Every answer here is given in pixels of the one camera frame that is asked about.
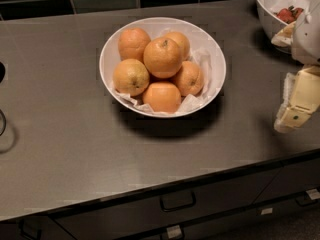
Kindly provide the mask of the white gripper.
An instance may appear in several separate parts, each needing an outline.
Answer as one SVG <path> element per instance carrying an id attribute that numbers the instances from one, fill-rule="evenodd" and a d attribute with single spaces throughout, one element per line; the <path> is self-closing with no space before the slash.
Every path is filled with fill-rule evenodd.
<path id="1" fill-rule="evenodd" d="M 291 47 L 292 57 L 305 65 L 284 80 L 283 103 L 274 129 L 289 133 L 302 127 L 320 107 L 320 0 L 311 0 L 295 22 L 275 34 L 271 43 Z"/>

